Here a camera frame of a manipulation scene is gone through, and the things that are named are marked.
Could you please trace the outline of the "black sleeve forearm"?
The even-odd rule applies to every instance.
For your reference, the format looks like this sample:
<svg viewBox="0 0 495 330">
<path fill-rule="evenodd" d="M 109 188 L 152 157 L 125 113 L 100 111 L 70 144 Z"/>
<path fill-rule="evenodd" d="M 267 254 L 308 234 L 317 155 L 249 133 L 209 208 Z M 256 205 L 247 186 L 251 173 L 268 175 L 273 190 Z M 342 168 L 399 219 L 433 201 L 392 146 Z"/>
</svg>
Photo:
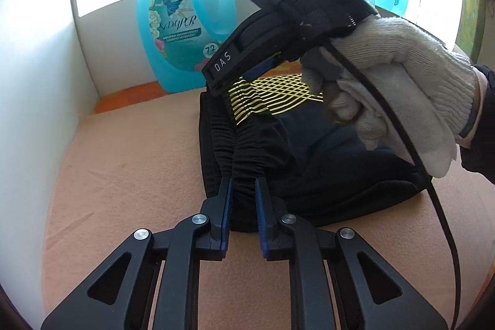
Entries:
<svg viewBox="0 0 495 330">
<path fill-rule="evenodd" d="M 469 147 L 460 147 L 462 167 L 494 183 L 494 72 L 484 65 L 475 69 L 482 80 L 482 103 Z"/>
</svg>

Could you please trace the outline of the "white knit gloved hand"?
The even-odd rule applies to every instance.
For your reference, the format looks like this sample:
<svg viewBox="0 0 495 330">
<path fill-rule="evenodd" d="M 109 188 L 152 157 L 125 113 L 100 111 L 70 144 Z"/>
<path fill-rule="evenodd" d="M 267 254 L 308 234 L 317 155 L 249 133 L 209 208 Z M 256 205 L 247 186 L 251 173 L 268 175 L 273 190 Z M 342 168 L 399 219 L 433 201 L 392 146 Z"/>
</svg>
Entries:
<svg viewBox="0 0 495 330">
<path fill-rule="evenodd" d="M 462 160 L 476 126 L 482 80 L 464 54 L 402 18 L 367 18 L 332 45 L 377 88 L 398 117 L 427 173 L 443 178 L 450 164 Z M 302 80 L 322 94 L 335 122 L 350 125 L 368 150 L 380 145 L 410 162 L 412 157 L 383 108 L 348 71 L 336 80 L 337 60 L 322 47 L 301 59 Z"/>
</svg>

